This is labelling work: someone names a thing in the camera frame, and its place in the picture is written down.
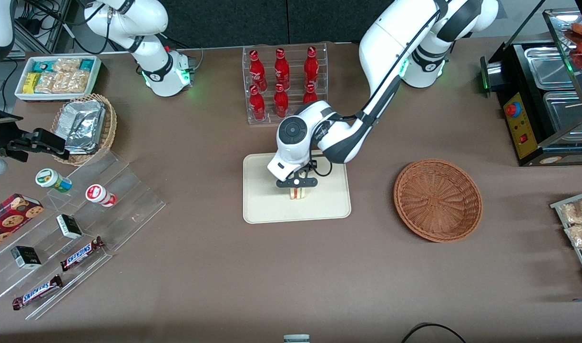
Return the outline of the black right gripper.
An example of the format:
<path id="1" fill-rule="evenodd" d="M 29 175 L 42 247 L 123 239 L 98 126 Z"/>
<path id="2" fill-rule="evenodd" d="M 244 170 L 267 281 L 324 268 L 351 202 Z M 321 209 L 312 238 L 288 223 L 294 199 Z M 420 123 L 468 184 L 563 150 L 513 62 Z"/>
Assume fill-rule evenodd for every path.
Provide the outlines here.
<path id="1" fill-rule="evenodd" d="M 31 147 L 32 142 L 27 131 L 20 130 L 16 124 L 24 117 L 0 111 L 0 150 L 7 149 L 10 143 L 20 146 L 20 150 Z M 70 152 L 65 148 L 66 141 L 43 128 L 33 131 L 33 152 L 52 154 L 54 158 L 68 161 Z"/>

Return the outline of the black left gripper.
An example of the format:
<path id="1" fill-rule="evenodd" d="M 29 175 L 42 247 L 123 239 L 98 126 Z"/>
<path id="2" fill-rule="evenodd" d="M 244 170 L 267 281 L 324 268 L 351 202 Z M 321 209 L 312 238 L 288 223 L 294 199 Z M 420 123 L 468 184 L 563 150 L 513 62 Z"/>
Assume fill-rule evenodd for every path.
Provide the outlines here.
<path id="1" fill-rule="evenodd" d="M 317 161 L 308 161 L 306 165 L 297 170 L 296 176 L 301 179 L 308 178 L 309 173 L 315 168 L 317 168 L 317 164 L 318 164 Z M 306 197 L 308 197 L 311 191 L 312 187 L 306 187 Z M 289 188 L 289 197 L 293 197 L 293 187 Z"/>

